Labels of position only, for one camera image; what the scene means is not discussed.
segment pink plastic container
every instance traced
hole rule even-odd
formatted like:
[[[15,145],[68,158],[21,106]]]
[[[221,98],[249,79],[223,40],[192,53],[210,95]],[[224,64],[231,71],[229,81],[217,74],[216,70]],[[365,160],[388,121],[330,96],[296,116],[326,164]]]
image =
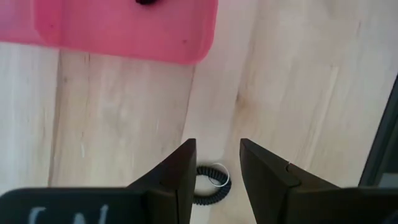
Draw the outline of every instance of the pink plastic container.
[[[217,0],[0,0],[0,40],[177,63],[213,41]]]

